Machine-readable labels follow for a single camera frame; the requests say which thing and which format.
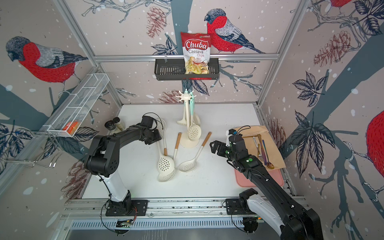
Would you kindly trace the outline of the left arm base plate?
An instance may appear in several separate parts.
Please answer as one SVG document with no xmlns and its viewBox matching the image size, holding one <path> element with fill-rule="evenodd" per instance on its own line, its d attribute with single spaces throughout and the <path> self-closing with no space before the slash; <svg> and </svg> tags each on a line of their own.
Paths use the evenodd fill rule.
<svg viewBox="0 0 384 240">
<path fill-rule="evenodd" d="M 148 203 L 148 200 L 128 200 L 123 202 L 108 200 L 106 217 L 145 216 Z"/>
</svg>

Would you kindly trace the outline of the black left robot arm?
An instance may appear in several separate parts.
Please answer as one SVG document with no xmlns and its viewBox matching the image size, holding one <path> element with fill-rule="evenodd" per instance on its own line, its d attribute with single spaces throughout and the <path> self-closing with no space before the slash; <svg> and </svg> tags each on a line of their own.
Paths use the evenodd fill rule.
<svg viewBox="0 0 384 240">
<path fill-rule="evenodd" d="M 143 216 L 148 201 L 133 201 L 131 192 L 125 187 L 119 174 L 121 148 L 141 141 L 146 145 L 162 139 L 157 126 L 163 124 L 150 116 L 143 115 L 140 123 L 129 126 L 117 134 L 98 135 L 93 138 L 84 165 L 92 175 L 100 178 L 108 191 L 106 216 Z"/>
</svg>

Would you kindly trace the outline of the cream utensil rack stand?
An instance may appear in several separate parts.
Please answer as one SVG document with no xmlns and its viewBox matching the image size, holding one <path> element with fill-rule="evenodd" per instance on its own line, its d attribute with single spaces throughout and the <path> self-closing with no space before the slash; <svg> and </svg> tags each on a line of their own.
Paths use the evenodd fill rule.
<svg viewBox="0 0 384 240">
<path fill-rule="evenodd" d="M 193 142 L 193 141 L 190 141 L 189 138 L 188 138 L 188 129 L 189 129 L 190 125 L 191 125 L 191 113 L 190 113 L 190 99 L 191 99 L 191 95 L 190 95 L 190 92 L 189 92 L 188 95 L 184 95 L 184 97 L 187 99 L 186 109 L 187 109 L 188 126 L 186 126 L 187 130 L 185 132 L 183 132 L 182 135 L 181 135 L 180 143 L 181 143 L 181 145 L 184 148 L 191 149 L 191 148 L 196 147 L 200 140 Z"/>
</svg>

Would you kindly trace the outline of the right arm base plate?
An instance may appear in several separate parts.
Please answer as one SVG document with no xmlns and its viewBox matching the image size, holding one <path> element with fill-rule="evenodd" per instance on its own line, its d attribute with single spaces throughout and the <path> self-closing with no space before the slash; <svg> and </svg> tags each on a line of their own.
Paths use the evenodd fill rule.
<svg viewBox="0 0 384 240">
<path fill-rule="evenodd" d="M 225 204 L 227 215 L 256 215 L 241 198 L 226 199 Z"/>
</svg>

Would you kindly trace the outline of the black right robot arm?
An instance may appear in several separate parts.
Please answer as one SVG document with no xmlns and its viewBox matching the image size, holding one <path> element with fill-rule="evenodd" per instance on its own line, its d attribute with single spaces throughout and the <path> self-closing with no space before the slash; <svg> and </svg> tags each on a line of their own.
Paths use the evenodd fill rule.
<svg viewBox="0 0 384 240">
<path fill-rule="evenodd" d="M 227 159 L 227 163 L 256 185 L 268 199 L 262 200 L 258 191 L 248 189 L 237 200 L 239 211 L 257 214 L 282 240 L 322 240 L 321 219 L 313 209 L 305 209 L 271 177 L 262 162 L 251 155 L 243 136 L 231 129 L 227 142 L 210 143 L 211 152 Z"/>
</svg>

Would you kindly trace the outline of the mint handle cream skimmer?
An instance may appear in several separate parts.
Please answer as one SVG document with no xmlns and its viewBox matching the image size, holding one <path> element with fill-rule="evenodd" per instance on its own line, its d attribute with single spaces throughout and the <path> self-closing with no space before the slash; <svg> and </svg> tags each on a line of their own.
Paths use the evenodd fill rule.
<svg viewBox="0 0 384 240">
<path fill-rule="evenodd" d="M 182 94 L 180 92 L 180 99 L 181 101 L 183 101 L 184 103 L 184 106 L 183 106 L 183 118 L 181 120 L 178 120 L 176 121 L 176 123 L 180 126 L 188 126 L 188 121 L 187 121 L 187 109 L 186 109 L 186 102 L 187 102 L 187 99 L 184 97 L 184 95 L 188 95 L 189 94 L 189 91 L 188 90 L 185 90 L 184 93 Z"/>
</svg>

